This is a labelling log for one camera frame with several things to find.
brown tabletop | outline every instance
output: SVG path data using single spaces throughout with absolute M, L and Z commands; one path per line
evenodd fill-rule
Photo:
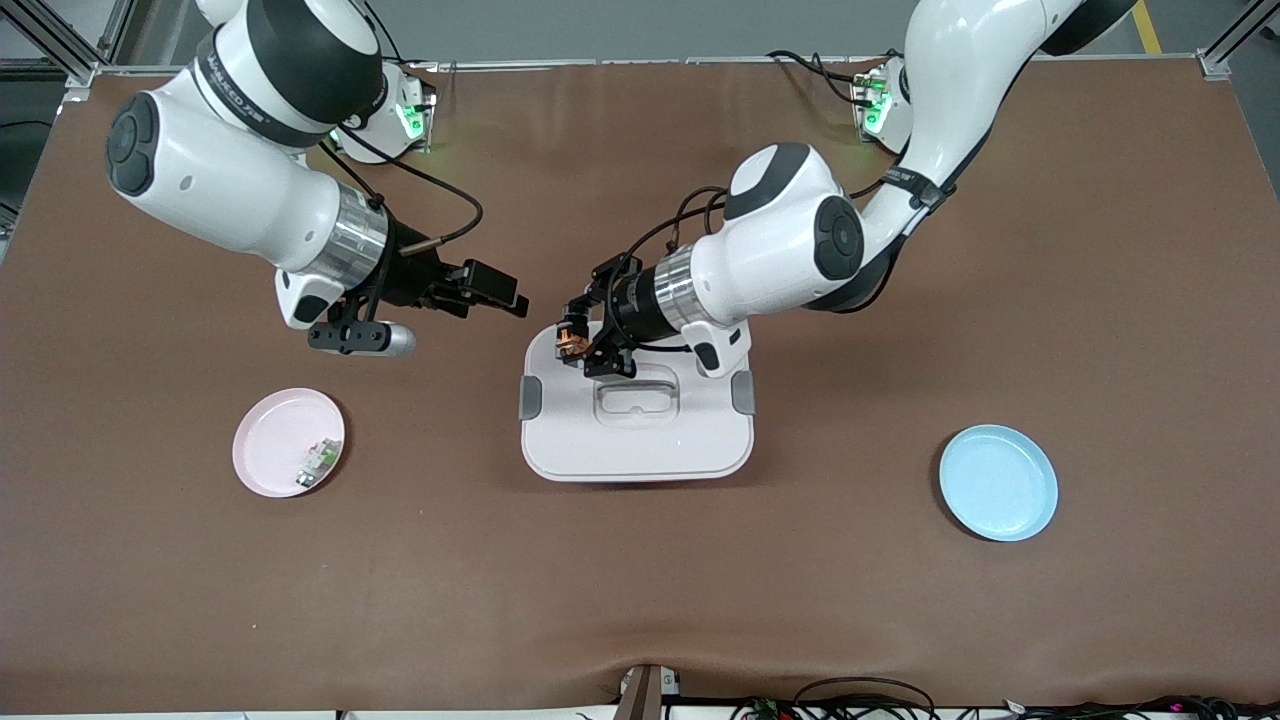
M 631 489 L 525 466 L 525 346 L 769 142 L 813 143 L 849 188 L 877 177 L 888 156 L 820 78 L 447 78 L 413 161 L 486 215 L 444 255 L 517 274 L 532 311 L 389 311 L 419 334 L 404 360 L 308 350 L 269 265 L 110 191 L 109 122 L 159 82 L 102 77 L 64 108 L 0 268 L 0 711 L 588 703 L 641 661 L 686 693 L 1280 692 L 1280 204 L 1193 60 L 1033 63 L 873 310 L 753 320 L 746 466 Z M 467 217 L 362 172 L 426 233 Z M 349 452 L 265 500 L 232 433 L 296 386 L 342 405 Z M 1057 515 L 1028 542 L 938 506 L 941 447 L 978 423 L 1055 462 Z

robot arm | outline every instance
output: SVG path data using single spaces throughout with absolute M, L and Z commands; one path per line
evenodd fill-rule
M 856 305 L 865 293 L 850 291 L 874 287 L 879 278 L 868 275 L 887 264 L 869 265 L 946 200 L 1023 65 L 1080 5 L 920 0 L 906 33 L 910 143 L 865 210 L 854 208 L 813 147 L 765 147 L 733 174 L 721 231 L 637 272 L 614 291 L 617 337 L 596 337 L 590 346 L 576 342 L 581 314 L 566 314 L 562 360 L 584 360 L 589 375 L 631 377 L 631 341 L 678 334 L 698 355 L 701 372 L 724 377 L 750 348 L 750 315 Z M 609 332 L 605 323 L 603 333 Z M 600 347 L 621 351 L 599 356 Z
M 402 256 L 398 247 L 426 238 L 306 167 L 306 147 L 380 102 L 383 78 L 378 42 L 347 0 L 242 1 L 191 65 L 116 115 L 109 179 L 147 214 L 275 265 L 284 322 L 310 329 L 312 347 L 412 351 L 407 328 L 374 322 L 379 300 L 524 316 L 513 278 L 445 264 L 434 250 Z

pink plate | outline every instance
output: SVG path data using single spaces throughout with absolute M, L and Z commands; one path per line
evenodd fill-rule
M 266 497 L 293 497 L 311 488 L 298 484 L 311 446 L 342 443 L 347 425 L 338 406 L 307 388 L 282 389 L 259 401 L 241 420 L 232 441 L 232 465 L 248 489 Z M 315 484 L 324 482 L 324 478 Z

blue plate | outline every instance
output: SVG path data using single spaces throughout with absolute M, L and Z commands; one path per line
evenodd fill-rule
M 984 538 L 1027 539 L 1057 509 L 1057 475 L 1032 438 L 1004 425 L 974 425 L 951 438 L 940 468 L 942 497 Z

yellow floor line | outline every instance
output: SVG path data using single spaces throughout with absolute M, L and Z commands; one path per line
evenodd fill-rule
M 1138 0 L 1133 6 L 1133 23 L 1138 26 L 1138 37 L 1142 38 L 1142 49 L 1148 55 L 1161 55 L 1160 38 L 1156 37 L 1156 26 L 1151 24 L 1151 13 L 1147 12 L 1147 0 Z

